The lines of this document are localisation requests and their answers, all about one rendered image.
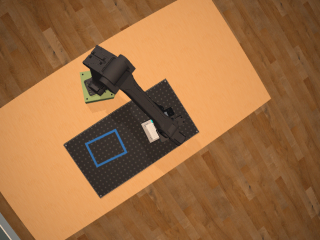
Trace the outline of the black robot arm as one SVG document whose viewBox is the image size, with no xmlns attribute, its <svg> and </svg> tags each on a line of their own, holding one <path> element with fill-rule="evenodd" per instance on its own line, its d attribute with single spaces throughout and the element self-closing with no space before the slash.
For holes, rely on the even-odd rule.
<svg viewBox="0 0 320 240">
<path fill-rule="evenodd" d="M 101 96 L 107 89 L 116 95 L 121 90 L 153 121 L 160 135 L 178 146 L 183 144 L 186 136 L 178 130 L 179 126 L 186 123 L 183 116 L 171 118 L 163 113 L 138 85 L 132 75 L 136 68 L 124 55 L 117 57 L 96 45 L 82 63 L 90 69 L 92 76 L 84 81 L 90 96 Z"/>
</svg>

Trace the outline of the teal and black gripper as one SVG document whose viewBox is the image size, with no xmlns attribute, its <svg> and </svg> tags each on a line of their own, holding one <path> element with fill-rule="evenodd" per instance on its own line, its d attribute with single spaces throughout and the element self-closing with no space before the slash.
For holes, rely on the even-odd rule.
<svg viewBox="0 0 320 240">
<path fill-rule="evenodd" d="M 151 122 L 153 123 L 153 121 L 151 120 Z M 154 124 L 154 123 L 153 123 Z M 154 124 L 154 126 L 155 126 L 155 124 Z M 161 140 L 161 142 L 164 142 L 164 141 L 166 141 L 166 140 L 168 140 L 169 138 L 165 138 L 165 137 L 163 137 L 161 134 L 160 134 L 160 131 L 157 129 L 157 127 L 155 126 L 155 128 L 156 128 L 156 132 L 157 132 L 157 134 L 158 134 L 158 136 L 159 136 L 159 138 L 160 138 L 160 140 Z"/>
</svg>

